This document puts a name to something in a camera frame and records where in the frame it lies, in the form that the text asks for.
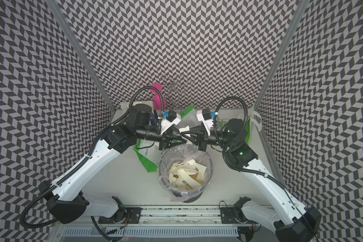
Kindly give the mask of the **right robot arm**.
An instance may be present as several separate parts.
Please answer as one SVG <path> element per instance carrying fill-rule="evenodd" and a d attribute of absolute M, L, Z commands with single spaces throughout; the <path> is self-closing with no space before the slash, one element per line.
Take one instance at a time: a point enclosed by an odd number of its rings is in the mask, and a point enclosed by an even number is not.
<path fill-rule="evenodd" d="M 221 106 L 230 100 L 239 101 L 244 109 L 244 119 L 234 138 L 225 140 L 216 130 L 217 115 Z M 315 208 L 307 208 L 294 198 L 264 166 L 258 155 L 245 143 L 243 133 L 248 121 L 248 107 L 239 97 L 230 96 L 222 100 L 214 112 L 197 112 L 199 121 L 207 128 L 200 131 L 206 139 L 210 129 L 214 129 L 214 145 L 222 148 L 222 158 L 232 170 L 238 171 L 252 181 L 273 206 L 267 209 L 250 198 L 241 198 L 235 205 L 236 216 L 254 221 L 275 233 L 281 242 L 316 242 L 316 231 L 320 225 L 320 213 Z"/>

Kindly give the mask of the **green white takeout bag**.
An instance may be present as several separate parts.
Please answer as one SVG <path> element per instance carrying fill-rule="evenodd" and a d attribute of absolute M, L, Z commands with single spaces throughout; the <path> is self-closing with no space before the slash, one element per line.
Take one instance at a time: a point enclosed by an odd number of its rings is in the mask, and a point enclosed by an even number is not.
<path fill-rule="evenodd" d="M 181 121 L 176 127 L 184 128 L 189 126 L 198 126 L 200 122 L 196 118 L 196 110 L 193 104 L 187 106 L 181 113 Z M 159 142 L 138 139 L 137 144 L 133 147 L 136 152 L 139 161 L 145 168 L 147 172 L 156 172 L 158 169 L 158 164 L 161 158 L 163 150 L 159 150 Z"/>

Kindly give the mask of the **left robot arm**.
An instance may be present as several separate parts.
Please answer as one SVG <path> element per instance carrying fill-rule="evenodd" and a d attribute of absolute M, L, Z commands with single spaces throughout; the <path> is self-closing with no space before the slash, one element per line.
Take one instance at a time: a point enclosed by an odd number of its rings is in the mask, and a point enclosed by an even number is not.
<path fill-rule="evenodd" d="M 122 220 L 125 208 L 117 197 L 93 198 L 82 190 L 109 162 L 136 145 L 138 139 L 161 144 L 173 137 L 172 131 L 181 121 L 180 115 L 174 110 L 166 112 L 163 101 L 160 102 L 158 116 L 148 108 L 135 107 L 135 99 L 144 90 L 153 90 L 161 95 L 155 87 L 140 88 L 133 95 L 126 112 L 96 136 L 88 153 L 60 177 L 42 182 L 40 194 L 20 214 L 19 222 L 24 228 L 45 227 L 57 221 L 68 224 L 82 216 Z M 28 212 L 42 199 L 46 200 L 48 211 L 54 218 L 38 224 L 28 223 Z"/>

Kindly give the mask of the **white paper receipt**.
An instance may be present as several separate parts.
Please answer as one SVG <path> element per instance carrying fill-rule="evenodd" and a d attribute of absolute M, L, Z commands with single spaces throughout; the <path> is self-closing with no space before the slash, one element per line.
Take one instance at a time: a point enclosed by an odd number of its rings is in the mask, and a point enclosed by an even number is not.
<path fill-rule="evenodd" d="M 190 127 L 189 126 L 186 126 L 186 127 L 184 127 L 184 128 L 179 128 L 179 132 L 180 132 L 180 134 L 181 133 L 183 133 L 183 132 L 187 132 L 187 131 L 189 131 L 190 130 Z"/>

